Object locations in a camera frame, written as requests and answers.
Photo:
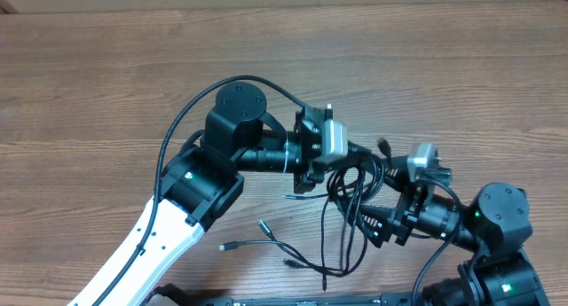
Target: cable plug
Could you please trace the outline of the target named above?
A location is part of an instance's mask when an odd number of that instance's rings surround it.
[[[389,142],[387,142],[386,138],[381,137],[377,142],[377,146],[379,147],[379,151],[381,151],[381,153],[387,157],[387,162],[389,163],[389,166],[392,167],[392,152]]]
[[[240,245],[241,244],[239,242],[232,241],[232,242],[225,243],[223,245],[219,245],[219,250],[220,251],[227,251],[227,250],[237,249],[237,248],[239,248]]]
[[[263,220],[258,220],[258,226],[260,226],[260,229],[263,230],[264,234],[268,236],[269,239],[272,239],[272,231]]]
[[[291,267],[293,269],[303,269],[303,268],[311,268],[310,266],[304,265],[302,263],[296,262],[296,261],[292,261],[290,259],[285,259],[284,261],[284,265]]]

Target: wire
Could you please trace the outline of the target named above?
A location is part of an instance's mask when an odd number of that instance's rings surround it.
[[[460,232],[460,229],[462,228],[462,225],[463,225],[463,206],[462,206],[462,203],[460,202],[460,198],[458,198],[458,196],[455,194],[455,192],[451,188],[442,184],[440,181],[438,181],[437,179],[432,178],[432,177],[423,177],[423,178],[417,180],[416,182],[418,184],[430,184],[430,185],[438,186],[441,189],[443,189],[444,191],[446,191],[450,196],[452,196],[452,199],[454,199],[454,205],[455,205],[455,207],[458,211],[458,215],[459,215],[458,218],[459,219],[458,219],[457,225],[452,230],[452,233],[450,234],[450,236],[448,236],[448,238],[444,242],[444,244],[442,244],[438,248],[438,250],[436,250],[436,252],[432,255],[432,257],[428,260],[428,262],[426,262],[426,264],[424,265],[424,267],[422,267],[422,270],[418,274],[418,277],[416,278],[416,281],[414,282],[414,288],[412,290],[412,305],[413,306],[417,306],[417,304],[418,304],[418,287],[420,286],[420,282],[422,281],[422,278],[426,274],[426,271],[428,271],[430,266],[436,261],[436,259],[442,254],[442,252],[444,252],[446,247],[448,247],[450,244],[452,244],[454,242],[455,238],[457,237],[457,235]]]
[[[148,240],[148,237],[150,236],[150,233],[152,232],[152,227],[154,226],[154,221],[155,221],[155,218],[156,218],[156,214],[158,212],[158,204],[160,203],[161,196],[162,196],[161,195],[161,187],[162,187],[163,159],[164,159],[164,156],[166,154],[166,148],[168,146],[168,143],[171,139],[172,134],[174,133],[174,130],[176,129],[178,124],[181,122],[181,120],[184,118],[185,114],[200,99],[202,99],[203,97],[208,95],[213,90],[218,89],[219,87],[221,87],[223,85],[226,85],[230,82],[235,82],[235,81],[260,82],[260,83],[265,84],[265,85],[271,87],[272,89],[278,91],[279,93],[284,95],[286,98],[289,98],[290,100],[292,100],[292,102],[296,103],[297,105],[299,105],[301,107],[307,107],[307,105],[302,100],[300,100],[299,98],[296,98],[290,92],[282,89],[280,86],[274,84],[273,82],[270,82],[268,80],[265,80],[261,77],[254,76],[254,75],[237,75],[237,76],[226,78],[224,80],[221,80],[221,81],[209,86],[207,89],[205,89],[200,94],[195,96],[195,98],[193,98],[184,107],[184,109],[177,115],[174,122],[171,123],[170,129],[168,129],[168,132],[166,133],[166,136],[163,139],[162,147],[160,148],[160,154],[158,156],[158,164],[156,166],[156,172],[155,172],[154,203],[152,205],[152,213],[150,214],[150,219],[148,220],[148,226],[146,227],[146,231],[144,232],[142,239],[140,240],[140,242],[136,246],[136,249],[132,253],[132,256],[129,258],[128,262],[126,262],[126,264],[124,264],[124,266],[118,272],[118,274],[113,279],[113,281],[108,285],[108,287],[105,289],[105,291],[103,291],[103,293],[99,296],[99,298],[94,302],[93,305],[98,306],[105,300],[105,298],[107,298],[107,296],[110,294],[110,292],[113,290],[113,288],[118,284],[118,282],[122,279],[124,274],[126,274],[128,269],[130,268],[130,266],[134,263],[134,260],[136,260],[136,258],[140,255],[140,253],[144,250],[144,245],[146,244],[146,241]]]
[[[197,141],[198,138],[202,137],[205,134],[205,129],[196,130],[179,148],[179,152],[183,153],[187,151],[194,143]]]
[[[473,279],[473,268],[476,266],[477,261],[479,261],[479,259],[481,259],[485,254],[485,243],[483,240],[478,240],[477,241],[478,247],[477,247],[477,251],[473,254],[473,257],[471,257],[471,259],[469,260],[468,263],[468,276],[469,276],[469,280]]]
[[[302,195],[284,195],[284,198],[287,200],[315,200],[315,199],[322,199],[328,197],[329,194],[318,194],[318,195],[311,195],[311,196],[302,196]]]
[[[416,234],[416,233],[410,233],[410,237],[414,237],[415,239],[431,239],[432,238],[430,235],[422,235],[422,234]]]
[[[379,192],[379,190],[383,186],[384,176],[385,176],[384,164],[381,161],[381,159],[379,159],[379,157],[377,157],[376,155],[371,154],[370,152],[355,152],[355,154],[353,155],[358,156],[360,158],[359,163],[357,163],[356,165],[350,168],[344,168],[334,171],[327,180],[327,187],[326,187],[327,194],[302,198],[302,199],[307,199],[307,198],[321,198],[324,196],[328,197],[321,211],[321,251],[320,251],[321,265],[317,265],[315,263],[308,261],[295,248],[293,248],[289,244],[277,241],[276,237],[274,236],[268,225],[266,225],[266,223],[263,221],[260,221],[259,225],[263,230],[264,234],[268,236],[270,240],[249,240],[244,242],[231,242],[224,244],[222,246],[222,249],[223,250],[235,249],[238,246],[250,245],[250,244],[267,244],[267,243],[275,244],[283,252],[292,256],[300,263],[304,263],[305,265],[307,265],[307,267],[322,274],[322,288],[324,291],[327,288],[327,276],[334,276],[341,278],[353,273],[363,262],[363,258],[365,257],[365,253],[367,252],[367,246],[368,246],[367,235],[369,233],[369,230],[365,226],[363,215],[361,215],[360,213],[360,205],[361,203],[364,203],[365,201],[368,201],[371,198],[373,198]],[[368,184],[365,184],[367,171],[364,169],[365,167],[364,164],[368,164],[367,170],[371,173],[372,176],[371,181]],[[345,184],[344,178],[349,169],[356,169],[358,171],[358,175],[355,181],[349,184]],[[334,202],[344,217],[341,246],[340,246],[339,269],[327,267],[325,262],[324,220],[325,220],[327,204],[329,202]],[[348,239],[347,248],[346,250],[344,250],[345,233],[346,233],[345,230],[347,224],[351,225],[351,232]],[[352,267],[350,267],[352,243],[354,241],[355,228],[357,226],[361,229],[361,232],[363,233],[363,240],[364,240],[363,248],[361,250],[361,253],[357,261],[353,264]],[[299,266],[299,264],[294,261],[285,260],[285,264],[294,268],[304,268]]]

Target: wood grain surface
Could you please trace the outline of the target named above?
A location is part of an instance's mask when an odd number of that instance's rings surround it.
[[[526,251],[551,302],[568,304],[568,4],[436,4],[0,17],[0,304],[71,300],[114,252],[151,196],[170,122],[231,75],[260,75],[313,106],[331,103],[351,140],[395,155],[438,145],[469,202],[493,181],[527,190]],[[265,87],[291,128],[296,107]],[[168,156],[202,129],[206,97]],[[279,237],[319,258],[322,200],[284,200],[292,177],[245,173],[245,191],[161,283],[243,297],[408,291],[441,244],[371,249],[330,279],[282,264],[276,247],[221,253],[231,240]],[[375,202],[396,203],[384,189]],[[341,217],[328,208],[327,260]],[[356,242],[360,247],[360,238]],[[424,284],[457,277],[448,249]]]

